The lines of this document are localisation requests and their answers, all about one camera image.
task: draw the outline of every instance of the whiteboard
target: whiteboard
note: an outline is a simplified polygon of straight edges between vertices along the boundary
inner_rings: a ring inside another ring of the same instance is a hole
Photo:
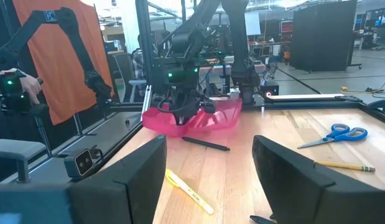
[[[246,35],[260,35],[259,12],[245,12]]]

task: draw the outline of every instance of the blue scissors handle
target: blue scissors handle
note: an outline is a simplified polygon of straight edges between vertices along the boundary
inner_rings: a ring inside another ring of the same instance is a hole
[[[358,141],[365,138],[368,135],[368,131],[363,128],[353,128],[350,132],[337,135],[333,138],[333,141]]]
[[[327,137],[335,139],[336,136],[349,132],[350,127],[345,124],[334,124],[332,125],[331,130],[332,132],[328,134]]]

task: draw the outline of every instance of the black marker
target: black marker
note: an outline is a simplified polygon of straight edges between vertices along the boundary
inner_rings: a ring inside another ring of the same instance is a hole
[[[214,143],[210,143],[210,142],[206,142],[206,141],[201,141],[201,140],[197,140],[197,139],[192,139],[192,138],[188,138],[188,137],[182,137],[182,139],[184,141],[187,141],[187,142],[191,142],[191,143],[195,143],[195,144],[199,144],[201,146],[206,146],[206,147],[212,147],[214,149],[219,149],[219,150],[222,150],[222,151],[229,151],[230,149],[226,146],[221,146],[221,145],[217,145],[217,144],[214,144]]]

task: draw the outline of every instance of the workbench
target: workbench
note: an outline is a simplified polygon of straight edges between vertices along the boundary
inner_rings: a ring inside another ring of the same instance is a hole
[[[353,103],[331,102],[328,105],[331,108],[353,107]],[[297,149],[302,144],[326,136],[334,123],[365,128],[368,137],[358,142],[331,142]],[[157,135],[154,131],[141,128],[103,169]],[[184,191],[164,179],[154,223],[239,224],[253,223],[250,215],[268,218],[272,211],[252,158],[255,135],[263,135],[313,160],[375,167],[375,173],[334,169],[373,187],[385,189],[385,123],[373,114],[369,115],[358,108],[243,111],[233,129],[192,136],[225,145],[231,149],[229,152],[195,145],[179,138],[167,138],[167,168],[206,200],[215,212],[208,215]]]

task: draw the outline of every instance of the yellow highlighter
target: yellow highlighter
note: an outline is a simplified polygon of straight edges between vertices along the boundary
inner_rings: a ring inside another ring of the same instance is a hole
[[[175,187],[180,187],[183,191],[185,191],[191,198],[196,201],[207,213],[210,215],[215,211],[214,209],[207,204],[204,199],[202,199],[196,192],[194,192],[188,185],[182,181],[179,177],[177,177],[171,170],[166,169],[166,178],[167,180],[173,184]]]

